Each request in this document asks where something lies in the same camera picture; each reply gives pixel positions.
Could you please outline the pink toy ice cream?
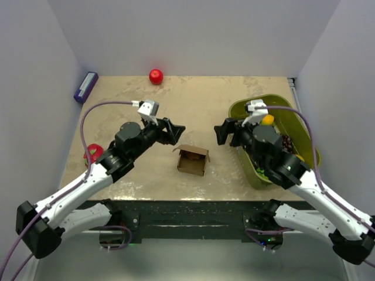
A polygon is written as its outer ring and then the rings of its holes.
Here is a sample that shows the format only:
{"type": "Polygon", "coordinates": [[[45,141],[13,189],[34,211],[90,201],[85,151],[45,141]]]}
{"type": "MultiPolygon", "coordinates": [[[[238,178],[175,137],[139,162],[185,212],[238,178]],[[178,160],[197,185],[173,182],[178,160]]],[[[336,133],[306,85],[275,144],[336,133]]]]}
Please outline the pink toy ice cream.
{"type": "Polygon", "coordinates": [[[202,158],[202,155],[193,152],[186,152],[185,155],[189,160],[200,160],[202,158]]]}

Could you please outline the brown cardboard box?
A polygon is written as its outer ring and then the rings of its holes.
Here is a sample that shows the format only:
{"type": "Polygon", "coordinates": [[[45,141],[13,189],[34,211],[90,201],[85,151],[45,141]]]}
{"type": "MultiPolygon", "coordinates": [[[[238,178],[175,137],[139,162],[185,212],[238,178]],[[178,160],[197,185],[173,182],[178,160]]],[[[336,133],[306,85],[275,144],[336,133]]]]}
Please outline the brown cardboard box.
{"type": "Polygon", "coordinates": [[[204,176],[207,162],[210,162],[209,150],[192,145],[179,145],[173,152],[179,151],[177,170],[182,173],[204,176]]]}

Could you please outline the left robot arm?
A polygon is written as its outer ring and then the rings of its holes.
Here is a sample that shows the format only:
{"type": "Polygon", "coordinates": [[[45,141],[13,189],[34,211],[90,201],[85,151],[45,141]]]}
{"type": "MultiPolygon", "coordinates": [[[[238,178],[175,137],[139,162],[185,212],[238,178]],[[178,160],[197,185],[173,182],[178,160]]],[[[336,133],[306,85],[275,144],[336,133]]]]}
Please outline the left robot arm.
{"type": "Polygon", "coordinates": [[[97,161],[58,192],[36,204],[25,201],[18,206],[16,233],[35,258],[50,255],[73,232],[64,221],[76,215],[81,204],[129,173],[154,143],[175,145],[186,129],[169,118],[142,123],[124,123],[97,161]]]}

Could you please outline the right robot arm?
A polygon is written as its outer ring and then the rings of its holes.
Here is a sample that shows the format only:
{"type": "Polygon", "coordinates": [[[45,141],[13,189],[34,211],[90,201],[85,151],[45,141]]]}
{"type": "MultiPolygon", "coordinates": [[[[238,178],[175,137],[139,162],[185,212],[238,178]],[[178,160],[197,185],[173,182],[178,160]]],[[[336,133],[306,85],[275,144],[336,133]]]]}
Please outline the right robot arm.
{"type": "Polygon", "coordinates": [[[374,249],[374,217],[345,202],[327,185],[319,184],[314,170],[283,149],[282,136],[272,126],[242,125],[227,118],[214,131],[219,145],[232,135],[230,145],[241,146],[272,183],[300,196],[320,213],[310,215],[272,200],[256,217],[260,233],[263,227],[290,228],[327,242],[349,263],[359,265],[367,259],[374,249]]]}

